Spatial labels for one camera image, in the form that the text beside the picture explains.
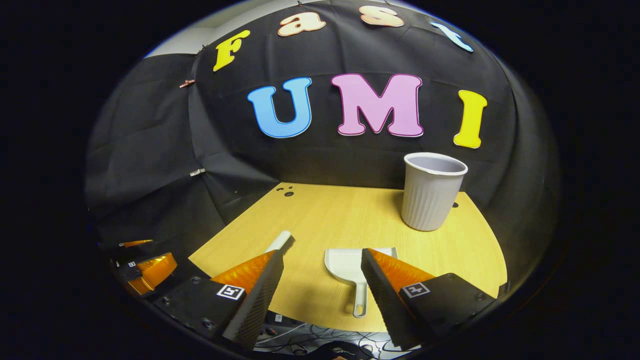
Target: yellow letter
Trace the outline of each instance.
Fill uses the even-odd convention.
[[[321,21],[320,15],[317,13],[307,12],[292,15],[280,21],[280,25],[284,26],[278,30],[278,35],[288,37],[302,31],[322,29],[326,25],[326,22]]]
[[[482,110],[486,106],[486,99],[473,91],[460,90],[458,96],[462,99],[464,110],[460,132],[453,137],[453,143],[458,146],[477,149],[480,147],[480,122]]]
[[[404,25],[404,21],[395,16],[397,12],[391,9],[367,5],[361,6],[358,10],[363,14],[360,17],[362,21],[370,25],[393,26],[395,28]]]
[[[249,30],[244,30],[240,34],[225,40],[216,46],[216,50],[218,50],[218,60],[216,61],[216,66],[213,67],[213,71],[218,71],[222,67],[229,65],[234,61],[234,58],[236,57],[231,55],[231,52],[233,51],[235,53],[240,50],[240,45],[242,45],[242,40],[240,40],[240,38],[246,38],[249,34]]]

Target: brush handle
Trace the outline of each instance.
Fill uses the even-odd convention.
[[[367,283],[356,282],[356,302],[353,304],[353,316],[363,318],[367,314]]]
[[[271,243],[271,245],[269,245],[269,247],[267,248],[267,250],[265,250],[264,252],[267,253],[271,250],[278,250],[279,248],[282,247],[282,245],[284,245],[285,242],[287,242],[287,240],[291,237],[291,233],[289,231],[283,231],[280,233],[280,235],[278,235],[278,237],[273,240],[273,242]]]

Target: peach letter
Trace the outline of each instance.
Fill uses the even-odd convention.
[[[358,10],[363,14],[360,16],[362,21],[370,25],[393,26],[395,28],[404,25],[404,21],[395,16],[397,12],[391,9],[367,5],[361,6]]]
[[[299,13],[280,21],[282,26],[278,30],[278,35],[288,37],[301,33],[302,31],[313,31],[322,29],[326,22],[320,20],[320,15],[314,12]]]

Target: wooden table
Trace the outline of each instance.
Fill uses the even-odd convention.
[[[489,295],[507,281],[498,241],[466,193],[430,232],[400,216],[402,190],[280,183],[189,259],[213,277],[262,254],[283,230],[296,239],[269,310],[321,327],[386,331],[371,291],[367,315],[352,315],[355,287],[324,267],[331,248],[396,247],[398,259],[435,276],[454,272]]]

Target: cable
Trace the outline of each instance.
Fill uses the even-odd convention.
[[[349,335],[334,335],[333,333],[334,333],[335,331],[336,331],[336,329],[334,329],[334,330],[332,330],[332,331],[331,331],[331,336],[332,336],[332,337],[335,337],[335,338],[339,338],[339,337],[341,337],[341,336],[352,336],[354,332],[355,332],[355,333],[357,333],[358,335],[362,335],[362,334],[360,334],[360,333],[359,333],[359,332],[357,332],[357,331],[351,331],[351,334],[349,334]]]
[[[313,324],[312,324],[312,325],[309,327],[309,332],[311,332],[313,335],[316,335],[316,336],[317,336],[318,334],[321,334],[322,332],[325,332],[325,331],[329,330],[329,328],[327,327],[327,328],[325,328],[324,330],[322,330],[321,332],[316,333],[316,332],[314,332],[314,326],[315,326],[315,327],[320,327],[320,326],[318,326],[318,325],[313,325]]]
[[[388,352],[412,352],[412,351],[418,350],[418,348],[412,348],[413,350],[387,350],[387,349],[385,349],[385,346],[387,346],[387,344],[390,341],[391,341],[391,339],[387,340],[387,342],[384,345],[382,345],[382,350],[388,351]]]
[[[360,340],[358,340],[358,348],[359,348],[359,349],[362,349],[362,346],[360,345],[360,343],[362,342],[362,340],[363,340],[366,336],[365,336],[365,335],[362,335],[362,334],[360,334],[360,335],[361,335],[362,337],[360,338]]]
[[[286,343],[286,344],[284,344],[284,345],[270,345],[270,346],[266,346],[266,347],[255,347],[255,348],[273,348],[273,347],[277,347],[277,349],[275,349],[275,350],[270,350],[270,351],[268,351],[268,352],[276,352],[276,351],[280,351],[280,350],[282,350],[283,348],[288,347],[288,346],[291,346],[291,345],[299,345],[299,344],[302,344],[302,343],[307,342],[307,341],[316,340],[316,339],[318,339],[318,338],[319,338],[319,337],[317,336],[317,334],[323,334],[324,332],[326,332],[326,331],[329,329],[329,328],[326,328],[325,330],[323,330],[323,331],[321,331],[321,332],[318,332],[318,333],[316,334],[316,333],[314,333],[314,332],[313,332],[313,330],[312,330],[313,326],[314,326],[314,325],[311,325],[311,326],[309,327],[309,332],[310,332],[310,334],[300,334],[300,335],[292,336],[291,338],[289,338],[289,341],[287,341],[287,343]],[[310,338],[310,339],[306,339],[306,340],[303,340],[303,341],[292,342],[292,340],[293,340],[293,339],[295,339],[295,338],[299,338],[300,336],[308,336],[308,335],[314,335],[316,338]]]
[[[384,345],[382,345],[382,347],[383,347],[383,348],[382,348],[382,349],[380,349],[380,347],[378,346],[378,343],[381,343],[381,342],[383,342],[383,341],[386,341],[386,342],[385,342],[385,344],[386,344],[386,343],[388,343],[389,341],[391,341],[391,339],[389,339],[389,340],[378,340],[378,341],[376,341],[376,340],[372,340],[372,339],[370,339],[368,336],[371,336],[371,332],[370,332],[369,334],[362,335],[362,338],[360,339],[360,341],[358,341],[358,347],[359,347],[359,348],[361,348],[360,343],[362,342],[362,340],[363,340],[363,339],[367,339],[367,340],[369,340],[369,341],[373,342],[373,345],[375,345],[375,346],[376,346],[376,349],[378,349],[378,356],[380,356],[381,351],[382,351],[382,350],[384,350],[384,347],[385,347]]]
[[[271,341],[271,340],[273,340],[273,339],[277,339],[277,338],[279,338],[279,337],[281,337],[281,336],[283,336],[283,335],[289,334],[290,332],[292,332],[293,330],[297,329],[298,327],[304,326],[304,325],[306,325],[306,324],[307,324],[307,323],[302,323],[301,325],[298,325],[298,326],[294,327],[293,329],[291,329],[291,330],[289,330],[289,331],[287,331],[287,332],[283,332],[282,334],[280,334],[280,335],[278,335],[278,336],[274,336],[274,337],[269,338],[269,339],[266,339],[266,340],[258,341],[258,342],[257,342],[257,343],[255,343],[255,344],[256,344],[256,345],[258,345],[258,344],[261,344],[261,343],[266,343],[267,341]]]

